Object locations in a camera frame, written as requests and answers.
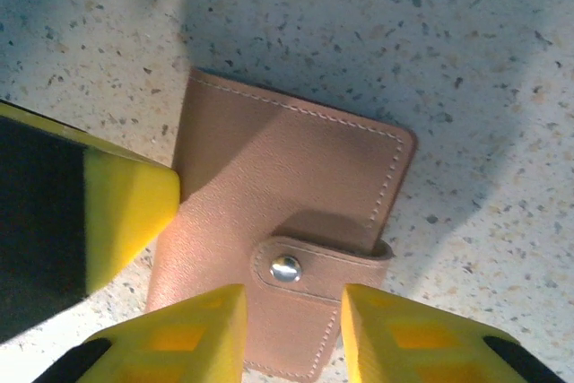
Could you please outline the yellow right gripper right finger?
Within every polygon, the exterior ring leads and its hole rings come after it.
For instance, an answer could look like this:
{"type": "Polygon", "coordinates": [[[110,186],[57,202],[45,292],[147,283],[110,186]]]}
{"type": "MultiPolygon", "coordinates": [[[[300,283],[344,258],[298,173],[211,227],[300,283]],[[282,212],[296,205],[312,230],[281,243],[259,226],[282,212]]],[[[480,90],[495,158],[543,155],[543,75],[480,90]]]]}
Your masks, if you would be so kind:
{"type": "Polygon", "coordinates": [[[506,332],[349,283],[341,335],[351,382],[559,382],[506,332]]]}

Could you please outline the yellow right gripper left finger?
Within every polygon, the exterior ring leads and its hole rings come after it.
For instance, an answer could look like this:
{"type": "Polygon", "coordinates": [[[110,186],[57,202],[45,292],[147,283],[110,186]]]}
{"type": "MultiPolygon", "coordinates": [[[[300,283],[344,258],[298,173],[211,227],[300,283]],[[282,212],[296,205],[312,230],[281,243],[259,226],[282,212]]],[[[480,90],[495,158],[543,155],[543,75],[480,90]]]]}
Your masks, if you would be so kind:
{"type": "Polygon", "coordinates": [[[230,284],[108,327],[75,348],[60,382],[240,382],[247,297],[230,284]]]}

